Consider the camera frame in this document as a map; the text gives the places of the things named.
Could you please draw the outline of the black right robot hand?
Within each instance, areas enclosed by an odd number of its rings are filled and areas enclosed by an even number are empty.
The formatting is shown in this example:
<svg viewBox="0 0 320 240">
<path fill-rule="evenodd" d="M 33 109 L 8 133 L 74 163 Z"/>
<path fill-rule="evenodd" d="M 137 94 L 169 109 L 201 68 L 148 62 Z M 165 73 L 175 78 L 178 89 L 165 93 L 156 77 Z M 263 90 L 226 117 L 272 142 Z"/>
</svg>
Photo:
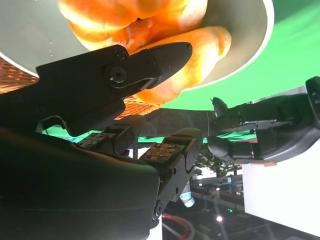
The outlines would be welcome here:
<svg viewBox="0 0 320 240">
<path fill-rule="evenodd" d="M 114 119 L 192 53 L 188 42 L 133 55 L 114 45 L 38 66 L 37 83 L 2 94 L 1 239 L 147 239 L 191 178 L 201 131 L 180 129 L 133 159 L 145 119 Z"/>
</svg>

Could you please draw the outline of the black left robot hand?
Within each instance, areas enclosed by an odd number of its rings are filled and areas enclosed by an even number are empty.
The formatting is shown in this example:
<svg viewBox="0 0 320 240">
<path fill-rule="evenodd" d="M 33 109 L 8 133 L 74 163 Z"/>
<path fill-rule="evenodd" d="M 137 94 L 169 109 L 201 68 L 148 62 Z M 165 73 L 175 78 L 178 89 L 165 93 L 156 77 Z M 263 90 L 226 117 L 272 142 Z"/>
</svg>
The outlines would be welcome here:
<svg viewBox="0 0 320 240">
<path fill-rule="evenodd" d="M 279 163 L 298 156 L 320 138 L 320 78 L 305 83 L 306 93 L 280 95 L 232 108 L 218 97 L 212 104 L 210 152 L 236 165 Z M 257 142 L 234 142 L 221 135 L 254 131 Z"/>
</svg>

